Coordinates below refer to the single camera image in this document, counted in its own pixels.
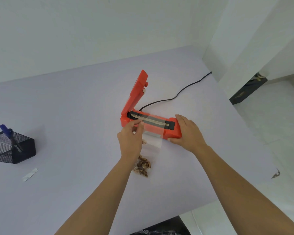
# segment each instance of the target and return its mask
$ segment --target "black power cord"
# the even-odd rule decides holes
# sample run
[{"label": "black power cord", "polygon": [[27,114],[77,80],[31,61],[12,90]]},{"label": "black power cord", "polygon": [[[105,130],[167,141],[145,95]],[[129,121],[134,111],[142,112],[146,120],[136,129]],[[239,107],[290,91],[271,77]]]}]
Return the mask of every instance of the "black power cord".
[{"label": "black power cord", "polygon": [[[205,77],[207,77],[207,76],[210,75],[210,74],[212,74],[212,72],[208,73],[208,74],[207,74],[206,76],[204,76],[202,79],[204,79]],[[181,91],[183,91],[185,88],[187,88],[187,87],[189,87],[189,86],[191,86],[191,85],[194,85],[194,84],[200,82],[202,79],[200,79],[199,81],[194,82],[194,83],[192,83],[192,84],[190,84],[190,85],[184,87],[182,90],[180,90],[180,92],[179,92],[175,97],[173,97],[173,98],[171,98],[171,99],[167,99],[167,100],[160,100],[160,101],[157,101],[157,102],[152,102],[152,103],[150,103],[150,104],[148,104],[148,105],[145,105],[145,106],[143,106],[142,108],[140,108],[139,111],[142,111],[142,109],[144,109],[145,107],[150,106],[150,105],[152,105],[152,104],[154,104],[154,103],[164,102],[164,101],[169,101],[169,100],[173,100],[173,99],[175,99],[175,98],[181,93]]]}]

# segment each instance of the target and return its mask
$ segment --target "white table surface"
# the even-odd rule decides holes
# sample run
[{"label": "white table surface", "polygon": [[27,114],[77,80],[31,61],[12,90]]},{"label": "white table surface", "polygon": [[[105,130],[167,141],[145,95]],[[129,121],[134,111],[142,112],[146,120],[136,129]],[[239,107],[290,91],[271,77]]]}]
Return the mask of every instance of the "white table surface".
[{"label": "white table surface", "polygon": [[[142,69],[149,85],[137,109],[175,96],[209,72],[188,46],[0,83],[0,124],[34,138],[37,149],[19,164],[0,163],[0,234],[53,234],[94,191],[120,158],[120,113]],[[207,143],[254,185],[276,173],[270,152],[212,75],[144,111],[192,119]],[[35,167],[38,172],[23,182]],[[149,175],[131,173],[110,234],[128,235],[217,199],[196,158],[168,141]]]}]

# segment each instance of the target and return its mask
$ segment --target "black mesh pen holder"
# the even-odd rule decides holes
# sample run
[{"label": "black mesh pen holder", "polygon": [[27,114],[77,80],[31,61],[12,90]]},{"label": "black mesh pen holder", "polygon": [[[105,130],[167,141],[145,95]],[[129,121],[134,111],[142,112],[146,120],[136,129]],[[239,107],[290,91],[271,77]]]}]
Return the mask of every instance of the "black mesh pen holder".
[{"label": "black mesh pen holder", "polygon": [[36,155],[34,139],[16,132],[11,133],[13,136],[10,139],[0,132],[0,162],[16,164]]}]

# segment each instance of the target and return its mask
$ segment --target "floor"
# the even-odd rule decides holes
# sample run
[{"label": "floor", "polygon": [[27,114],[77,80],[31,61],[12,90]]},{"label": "floor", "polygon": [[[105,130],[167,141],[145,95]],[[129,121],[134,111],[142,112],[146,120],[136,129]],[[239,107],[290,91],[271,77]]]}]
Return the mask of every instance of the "floor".
[{"label": "floor", "polygon": [[[254,136],[269,147],[280,176],[257,187],[294,221],[294,87],[289,81],[263,85],[235,109]],[[181,215],[192,235],[236,234],[219,201]]]}]

